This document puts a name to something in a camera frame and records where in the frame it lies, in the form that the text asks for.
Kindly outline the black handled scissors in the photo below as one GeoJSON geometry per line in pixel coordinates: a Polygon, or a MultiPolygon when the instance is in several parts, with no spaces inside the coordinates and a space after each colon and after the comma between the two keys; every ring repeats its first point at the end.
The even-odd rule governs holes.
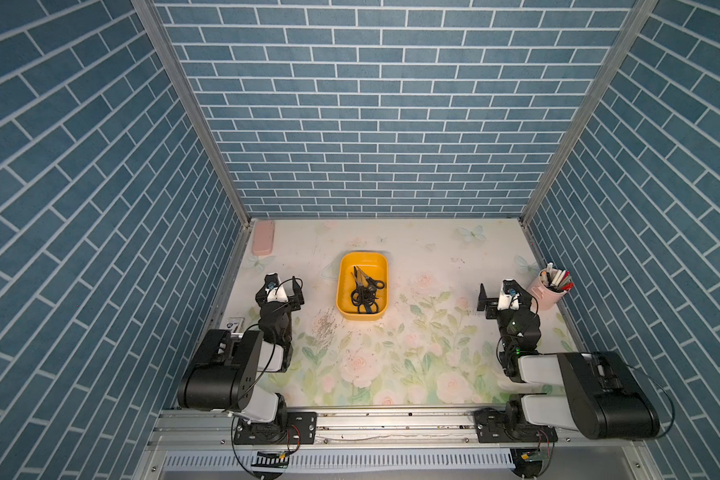
{"type": "Polygon", "coordinates": [[[353,278],[355,282],[354,293],[357,294],[376,293],[386,288],[384,281],[372,278],[358,266],[353,267],[353,278]]]}

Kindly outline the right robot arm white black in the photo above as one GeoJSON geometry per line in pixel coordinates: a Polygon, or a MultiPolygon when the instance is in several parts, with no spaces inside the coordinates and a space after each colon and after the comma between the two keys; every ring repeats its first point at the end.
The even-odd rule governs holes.
{"type": "Polygon", "coordinates": [[[481,287],[478,311],[497,323],[496,358],[508,379],[520,385],[557,386],[560,395],[513,394],[501,409],[475,412],[482,443],[554,442],[558,430],[590,440],[651,440],[669,429],[616,352],[541,353],[537,299],[512,279],[496,297],[481,287]]]}

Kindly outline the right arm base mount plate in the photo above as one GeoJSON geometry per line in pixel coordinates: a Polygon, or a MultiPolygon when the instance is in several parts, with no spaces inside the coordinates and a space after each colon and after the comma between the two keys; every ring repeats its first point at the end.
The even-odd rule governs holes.
{"type": "Polygon", "coordinates": [[[553,427],[526,423],[522,415],[514,411],[483,408],[474,413],[473,421],[478,442],[481,444],[552,444],[558,441],[553,427]]]}

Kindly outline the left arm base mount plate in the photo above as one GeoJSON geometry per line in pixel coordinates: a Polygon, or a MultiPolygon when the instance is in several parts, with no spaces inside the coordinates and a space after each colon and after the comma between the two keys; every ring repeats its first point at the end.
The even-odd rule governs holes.
{"type": "Polygon", "coordinates": [[[239,420],[232,430],[235,445],[312,445],[317,432],[318,415],[314,411],[288,411],[277,414],[273,422],[239,420]]]}

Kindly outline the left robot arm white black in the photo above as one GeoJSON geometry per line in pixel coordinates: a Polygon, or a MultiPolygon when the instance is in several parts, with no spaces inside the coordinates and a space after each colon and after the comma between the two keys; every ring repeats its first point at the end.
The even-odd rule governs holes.
{"type": "Polygon", "coordinates": [[[231,413],[259,430],[283,430],[284,396],[260,382],[265,374],[284,373],[290,366],[292,313],[305,303],[303,281],[268,274],[255,301],[259,319],[243,333],[206,332],[179,383],[177,402],[183,409],[231,413]]]}

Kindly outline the grey black scissors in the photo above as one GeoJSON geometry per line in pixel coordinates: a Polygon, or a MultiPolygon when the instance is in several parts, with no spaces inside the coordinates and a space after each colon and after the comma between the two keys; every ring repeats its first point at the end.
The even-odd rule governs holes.
{"type": "Polygon", "coordinates": [[[351,303],[357,308],[359,314],[375,314],[379,312],[377,293],[357,294],[354,290],[350,294],[351,303]]]}

